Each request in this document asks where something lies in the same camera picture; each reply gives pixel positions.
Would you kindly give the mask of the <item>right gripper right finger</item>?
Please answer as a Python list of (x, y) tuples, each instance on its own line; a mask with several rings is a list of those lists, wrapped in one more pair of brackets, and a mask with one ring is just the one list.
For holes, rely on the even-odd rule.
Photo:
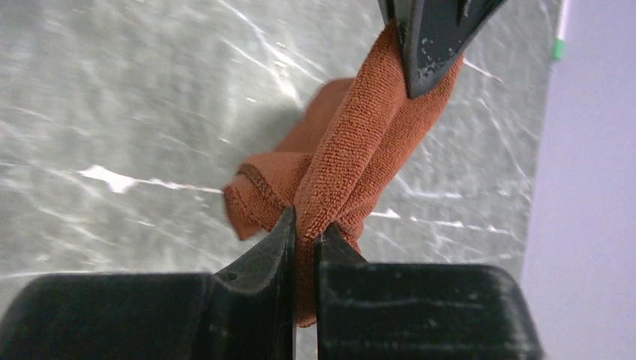
[(320, 359), (543, 359), (521, 288), (492, 265), (368, 262), (314, 242)]

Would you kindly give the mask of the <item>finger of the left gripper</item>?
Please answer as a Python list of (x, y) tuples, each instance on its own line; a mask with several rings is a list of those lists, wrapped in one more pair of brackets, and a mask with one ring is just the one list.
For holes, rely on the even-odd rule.
[(431, 92), (505, 0), (379, 0), (396, 22), (410, 99)]

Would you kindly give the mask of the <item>brown towel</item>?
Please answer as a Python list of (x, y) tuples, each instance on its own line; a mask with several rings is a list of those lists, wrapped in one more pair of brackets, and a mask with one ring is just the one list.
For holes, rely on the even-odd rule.
[(387, 25), (358, 74), (326, 83), (303, 119), (271, 151), (247, 157), (224, 188), (236, 235), (270, 231), (296, 212), (297, 323), (316, 320), (314, 242), (336, 224), (358, 247), (364, 221), (446, 108), (463, 62), (416, 99), (407, 96), (398, 31)]

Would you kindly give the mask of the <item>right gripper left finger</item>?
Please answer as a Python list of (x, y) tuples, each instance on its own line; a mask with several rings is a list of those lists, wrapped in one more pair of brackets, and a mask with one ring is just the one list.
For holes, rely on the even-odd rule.
[(222, 270), (46, 274), (1, 319), (3, 359), (293, 359), (296, 214)]

